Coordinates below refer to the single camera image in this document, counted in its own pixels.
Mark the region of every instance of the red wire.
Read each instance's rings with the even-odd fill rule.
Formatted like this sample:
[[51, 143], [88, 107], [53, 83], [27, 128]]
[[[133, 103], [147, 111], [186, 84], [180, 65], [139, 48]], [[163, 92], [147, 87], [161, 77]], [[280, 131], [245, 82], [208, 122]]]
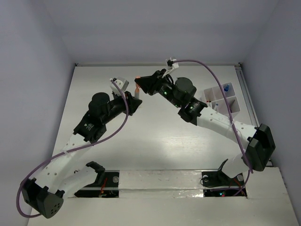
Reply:
[[104, 183], [103, 183], [102, 187], [100, 188], [100, 194], [103, 193], [103, 188], [105, 187], [105, 184], [107, 183], [107, 180], [108, 180], [108, 178], [106, 178], [106, 179], [104, 180]]
[[241, 185], [240, 185], [239, 181], [236, 180], [235, 178], [233, 178], [233, 180], [238, 184], [239, 188], [241, 188]]

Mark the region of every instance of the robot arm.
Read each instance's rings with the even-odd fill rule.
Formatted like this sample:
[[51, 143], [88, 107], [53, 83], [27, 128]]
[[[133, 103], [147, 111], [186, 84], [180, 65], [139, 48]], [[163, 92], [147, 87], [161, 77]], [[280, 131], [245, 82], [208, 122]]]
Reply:
[[[152, 76], [137, 78], [135, 82], [145, 93], [151, 96], [159, 93], [175, 107], [180, 108], [178, 114], [186, 122], [211, 129], [237, 142], [229, 118], [207, 107], [206, 103], [197, 100], [194, 97], [197, 89], [188, 78], [178, 78], [174, 83], [166, 70], [162, 69], [156, 71]], [[269, 127], [262, 124], [257, 128], [238, 121], [234, 123], [253, 170], [263, 171], [275, 150], [275, 143]], [[233, 159], [226, 159], [217, 171], [202, 172], [203, 185], [208, 187], [228, 186], [231, 178], [248, 170], [242, 154], [239, 154]]]
[[[126, 97], [128, 114], [133, 115], [142, 100], [132, 97], [125, 91], [128, 81], [113, 79]], [[106, 124], [121, 113], [126, 112], [126, 105], [115, 85], [111, 85], [114, 99], [110, 101], [106, 93], [96, 93], [89, 103], [88, 111], [74, 129], [69, 141], [62, 149], [62, 156], [52, 160], [35, 178], [26, 180], [22, 194], [27, 204], [46, 218], [53, 217], [61, 208], [64, 198], [72, 196], [82, 187], [91, 183], [101, 183], [105, 169], [96, 162], [87, 163], [73, 175], [70, 170], [78, 159], [91, 148], [69, 153], [68, 150], [80, 148], [97, 142], [106, 132]]]

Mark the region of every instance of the gray wall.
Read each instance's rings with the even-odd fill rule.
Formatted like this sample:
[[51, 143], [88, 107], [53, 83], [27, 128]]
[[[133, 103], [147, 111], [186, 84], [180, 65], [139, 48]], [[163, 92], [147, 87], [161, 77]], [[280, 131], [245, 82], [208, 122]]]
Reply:
[[17, 189], [51, 155], [74, 69], [39, 2], [0, 1], [1, 226], [27, 223], [15, 207]]
[[278, 0], [44, 0], [75, 62], [237, 63]]
[[301, 1], [281, 0], [243, 63], [252, 101], [276, 142], [280, 167], [301, 223]]

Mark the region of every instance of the white table surface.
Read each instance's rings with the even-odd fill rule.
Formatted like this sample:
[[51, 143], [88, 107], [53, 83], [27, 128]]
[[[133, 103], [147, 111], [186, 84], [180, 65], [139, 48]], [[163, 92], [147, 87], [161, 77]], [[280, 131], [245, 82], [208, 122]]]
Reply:
[[[213, 66], [221, 83], [232, 82], [241, 112], [235, 120], [251, 124], [245, 100], [233, 66]], [[55, 144], [58, 153], [75, 126], [87, 111], [93, 94], [106, 92], [111, 96], [109, 78], [123, 77], [130, 81], [128, 90], [134, 93], [136, 76], [152, 75], [159, 66], [76, 67], [67, 97]], [[212, 75], [201, 66], [182, 66], [172, 76], [187, 77], [201, 91], [216, 86]], [[82, 165], [96, 161], [107, 170], [190, 170], [217, 169], [227, 158], [240, 152], [232, 141], [215, 132], [184, 122], [179, 109], [159, 94], [140, 93], [141, 108], [129, 117], [127, 124], [113, 139], [93, 147], [82, 159]], [[104, 137], [123, 122], [121, 114], [107, 124]]]
[[[233, 66], [212, 66], [221, 83], [232, 82], [241, 112], [235, 120], [251, 124]], [[54, 154], [65, 145], [97, 92], [111, 93], [109, 78], [123, 77], [135, 89], [136, 76], [152, 75], [159, 66], [76, 67], [67, 97]], [[190, 78], [198, 91], [216, 86], [200, 66], [181, 66], [176, 77]], [[224, 137], [184, 122], [178, 109], [159, 94], [140, 93], [142, 107], [129, 117], [122, 131], [93, 147], [79, 166], [96, 161], [107, 170], [204, 170], [216, 169], [226, 158], [239, 153], [238, 146]], [[107, 125], [108, 136], [124, 120], [120, 115]], [[126, 194], [124, 198], [70, 198], [51, 219], [30, 219], [28, 226], [152, 226], [152, 225], [251, 225], [296, 226], [289, 197], [277, 168], [256, 172], [247, 184], [249, 198], [154, 198]]]

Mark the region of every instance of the purple wire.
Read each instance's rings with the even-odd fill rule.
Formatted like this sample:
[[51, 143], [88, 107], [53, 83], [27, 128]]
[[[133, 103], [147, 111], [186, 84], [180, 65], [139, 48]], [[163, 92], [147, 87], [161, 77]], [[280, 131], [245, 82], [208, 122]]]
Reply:
[[204, 67], [205, 67], [205, 68], [213, 75], [213, 77], [215, 78], [215, 80], [216, 80], [218, 86], [219, 86], [220, 89], [221, 89], [222, 96], [223, 96], [223, 98], [225, 99], [226, 106], [227, 106], [227, 110], [228, 110], [228, 114], [229, 114], [229, 118], [230, 118], [230, 122], [231, 122], [231, 124], [232, 124], [233, 132], [234, 132], [234, 134], [235, 134], [235, 137], [236, 137], [238, 146], [239, 146], [239, 148], [240, 148], [240, 151], [241, 151], [241, 153], [242, 153], [242, 155], [243, 155], [243, 157], [244, 157], [244, 160], [245, 160], [247, 166], [249, 167], [250, 172], [253, 173], [253, 168], [252, 168], [252, 166], [251, 166], [251, 164], [250, 164], [250, 162], [249, 162], [249, 160], [248, 160], [248, 158], [247, 158], [247, 156], [246, 156], [246, 154], [245, 154], [243, 145], [241, 144], [241, 141], [240, 141], [240, 139], [239, 139], [238, 133], [237, 133], [237, 131], [236, 131], [236, 127], [235, 127], [234, 123], [232, 123], [232, 122], [233, 122], [233, 117], [232, 117], [232, 113], [231, 113], [231, 110], [230, 110], [230, 105], [229, 105], [229, 103], [228, 103], [228, 101], [227, 101], [225, 92], [224, 92], [224, 90], [223, 90], [223, 88], [222, 88], [222, 85], [221, 85], [220, 81], [217, 79], [217, 77], [216, 77], [216, 75], [214, 74], [214, 72], [213, 72], [206, 64], [202, 63], [201, 61], [198, 61], [198, 60], [190, 60], [190, 59], [183, 59], [183, 60], [175, 60], [175, 61], [174, 61], [174, 63], [180, 63], [180, 62], [194, 62], [194, 63], [198, 63], [198, 64], [200, 64], [200, 65], [203, 65], [203, 66], [204, 66]]
[[[115, 84], [115, 82], [113, 80], [111, 80], [111, 82], [113, 83], [113, 85], [118, 89], [119, 93], [121, 94], [121, 97], [126, 105], [126, 117], [123, 121], [123, 123], [121, 124], [121, 126], [114, 132], [112, 133], [111, 135], [109, 135], [108, 137], [100, 140], [100, 141], [97, 141], [93, 144], [89, 144], [89, 145], [84, 145], [84, 146], [81, 146], [81, 147], [76, 147], [76, 148], [73, 148], [73, 149], [70, 149], [68, 150], [67, 152], [68, 153], [71, 153], [71, 152], [75, 152], [75, 151], [78, 151], [78, 150], [81, 150], [81, 149], [84, 149], [84, 148], [87, 148], [87, 147], [92, 147], [94, 145], [97, 145], [97, 144], [100, 144], [104, 141], [107, 141], [108, 139], [112, 138], [113, 136], [115, 136], [119, 131], [121, 131], [121, 129], [124, 127], [125, 123], [127, 122], [127, 118], [128, 118], [128, 105], [127, 105], [127, 100], [126, 100], [126, 97], [124, 96], [123, 92], [121, 91], [121, 89], [117, 86], [117, 84]], [[40, 216], [41, 214], [36, 214], [36, 215], [27, 215], [25, 214], [22, 210], [21, 210], [21, 207], [20, 207], [20, 195], [21, 195], [21, 191], [22, 191], [22, 188], [25, 184], [25, 182], [29, 179], [29, 177], [34, 174], [39, 168], [41, 168], [42, 166], [50, 163], [53, 159], [56, 159], [62, 155], [64, 155], [65, 153], [64, 152], [61, 152], [59, 154], [56, 154], [54, 156], [52, 156], [50, 159], [47, 159], [45, 160], [44, 162], [42, 162], [40, 165], [38, 165], [36, 168], [34, 168], [25, 178], [24, 180], [21, 182], [20, 184], [20, 187], [18, 189], [18, 192], [17, 192], [17, 197], [16, 197], [16, 207], [17, 207], [17, 210], [19, 212], [19, 214], [22, 216], [22, 217], [25, 217], [25, 218], [36, 218], [38, 216]]]

